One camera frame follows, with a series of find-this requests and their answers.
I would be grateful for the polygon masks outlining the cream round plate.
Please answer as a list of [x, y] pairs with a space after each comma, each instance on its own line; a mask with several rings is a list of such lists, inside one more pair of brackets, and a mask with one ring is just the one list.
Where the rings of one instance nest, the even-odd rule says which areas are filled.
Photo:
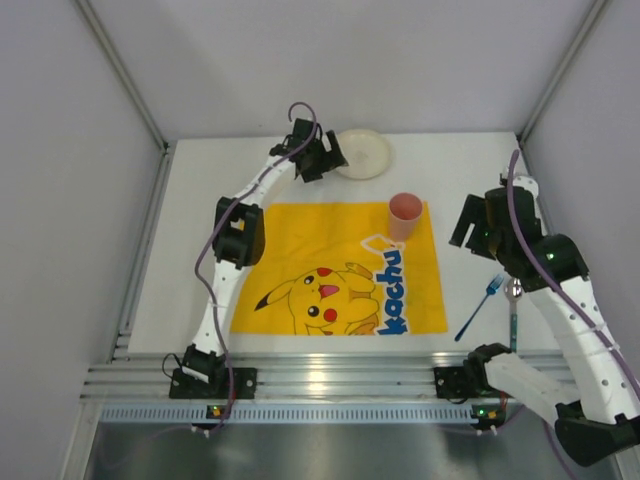
[[380, 133], [368, 129], [351, 129], [337, 135], [347, 165], [337, 172], [352, 180], [369, 180], [384, 173], [392, 162], [392, 148]]

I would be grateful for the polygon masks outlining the blue metallic fork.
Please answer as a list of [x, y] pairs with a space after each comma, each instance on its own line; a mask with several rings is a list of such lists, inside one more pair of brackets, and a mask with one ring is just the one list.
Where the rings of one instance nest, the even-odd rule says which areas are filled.
[[475, 310], [472, 312], [472, 314], [469, 316], [469, 318], [466, 320], [466, 322], [463, 324], [463, 326], [459, 329], [459, 331], [454, 336], [455, 342], [459, 342], [462, 339], [465, 332], [467, 331], [467, 329], [469, 328], [469, 326], [471, 325], [475, 317], [478, 315], [479, 311], [482, 309], [484, 304], [487, 302], [487, 300], [490, 297], [494, 296], [498, 292], [503, 282], [504, 282], [504, 276], [502, 274], [496, 275], [489, 282], [489, 284], [485, 288], [485, 294], [483, 298], [481, 299], [481, 301], [479, 302]]

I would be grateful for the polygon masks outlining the silver spoon green handle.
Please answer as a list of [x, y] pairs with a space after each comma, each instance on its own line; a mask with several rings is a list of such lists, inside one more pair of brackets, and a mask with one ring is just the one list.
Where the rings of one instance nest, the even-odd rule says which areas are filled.
[[518, 347], [518, 302], [523, 296], [521, 282], [517, 278], [510, 278], [505, 287], [505, 295], [509, 304], [509, 348], [512, 352]]

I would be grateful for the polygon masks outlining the pink plastic cup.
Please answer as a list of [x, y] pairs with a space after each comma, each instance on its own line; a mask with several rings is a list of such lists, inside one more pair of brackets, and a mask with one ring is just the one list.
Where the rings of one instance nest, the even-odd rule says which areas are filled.
[[406, 241], [423, 213], [419, 197], [408, 192], [394, 195], [388, 204], [389, 234], [394, 241]]

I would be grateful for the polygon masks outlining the yellow pikachu placemat cloth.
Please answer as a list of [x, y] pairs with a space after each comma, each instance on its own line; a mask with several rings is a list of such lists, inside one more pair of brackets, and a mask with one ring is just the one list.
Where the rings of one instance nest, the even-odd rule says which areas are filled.
[[282, 203], [231, 324], [236, 334], [400, 336], [447, 331], [431, 219], [405, 242], [381, 202]]

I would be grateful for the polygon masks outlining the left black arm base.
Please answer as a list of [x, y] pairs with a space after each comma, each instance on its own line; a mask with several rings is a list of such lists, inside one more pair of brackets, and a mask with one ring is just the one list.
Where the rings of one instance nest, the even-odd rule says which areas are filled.
[[[257, 373], [255, 368], [233, 368], [234, 400], [251, 400], [255, 398]], [[174, 400], [222, 400], [229, 396], [230, 380], [228, 370], [222, 369], [222, 382], [214, 385], [197, 379], [180, 368], [172, 372], [169, 398]]]

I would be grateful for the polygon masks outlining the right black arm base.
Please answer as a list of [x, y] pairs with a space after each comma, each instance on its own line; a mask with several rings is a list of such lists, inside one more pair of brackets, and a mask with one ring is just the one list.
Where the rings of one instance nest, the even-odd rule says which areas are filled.
[[463, 366], [435, 367], [433, 369], [436, 396], [451, 402], [463, 403], [481, 398], [485, 389], [481, 378], [470, 368]]

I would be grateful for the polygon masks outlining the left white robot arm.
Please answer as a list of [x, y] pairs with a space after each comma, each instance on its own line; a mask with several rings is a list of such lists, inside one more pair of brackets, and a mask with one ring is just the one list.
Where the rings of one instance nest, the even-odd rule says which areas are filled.
[[194, 266], [208, 299], [182, 360], [184, 373], [209, 385], [227, 380], [226, 338], [242, 286], [265, 250], [266, 208], [296, 179], [320, 180], [345, 164], [333, 131], [324, 132], [315, 119], [298, 118], [291, 133], [269, 150], [266, 163], [249, 184], [218, 200], [212, 233]]

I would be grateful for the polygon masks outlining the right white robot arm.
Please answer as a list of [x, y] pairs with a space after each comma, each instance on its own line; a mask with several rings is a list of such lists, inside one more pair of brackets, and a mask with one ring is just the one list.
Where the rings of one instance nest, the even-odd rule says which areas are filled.
[[604, 320], [575, 242], [546, 234], [531, 181], [507, 180], [465, 199], [450, 244], [499, 262], [552, 331], [573, 376], [562, 386], [512, 348], [482, 345], [463, 361], [462, 398], [503, 392], [551, 426], [565, 453], [587, 467], [639, 444], [639, 384]]

